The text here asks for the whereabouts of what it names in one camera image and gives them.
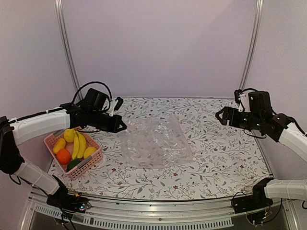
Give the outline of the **clear zip top bag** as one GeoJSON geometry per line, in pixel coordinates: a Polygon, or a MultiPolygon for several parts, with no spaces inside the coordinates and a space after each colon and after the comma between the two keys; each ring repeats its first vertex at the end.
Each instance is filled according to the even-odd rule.
{"type": "Polygon", "coordinates": [[[125,163],[138,169],[160,169],[193,162],[193,154],[178,118],[130,118],[119,134],[125,163]]]}

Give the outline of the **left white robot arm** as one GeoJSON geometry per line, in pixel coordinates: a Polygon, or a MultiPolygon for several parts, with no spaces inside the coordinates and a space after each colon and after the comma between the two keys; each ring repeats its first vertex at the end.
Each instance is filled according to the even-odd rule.
{"type": "Polygon", "coordinates": [[[123,99],[112,99],[90,88],[83,100],[11,120],[0,119],[0,170],[15,175],[19,180],[38,187],[47,195],[47,204],[72,212],[84,212],[89,207],[85,197],[70,195],[67,187],[56,176],[51,176],[38,166],[26,161],[18,146],[41,135],[67,128],[92,126],[99,131],[118,133],[127,126],[120,115],[114,114],[123,99]]]}

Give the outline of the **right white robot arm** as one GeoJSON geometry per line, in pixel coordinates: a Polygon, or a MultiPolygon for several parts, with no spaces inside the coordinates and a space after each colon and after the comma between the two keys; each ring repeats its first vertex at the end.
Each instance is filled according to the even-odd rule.
{"type": "MultiPolygon", "coordinates": [[[[237,108],[225,106],[216,112],[215,117],[221,125],[256,130],[259,138],[270,137],[292,150],[302,160],[307,159],[307,134],[297,121],[283,113],[275,113],[266,91],[247,88],[234,92],[237,108]]],[[[306,180],[278,180],[266,177],[252,187],[251,195],[233,197],[231,205],[235,213],[249,212],[268,207],[273,199],[307,200],[306,180]]]]}

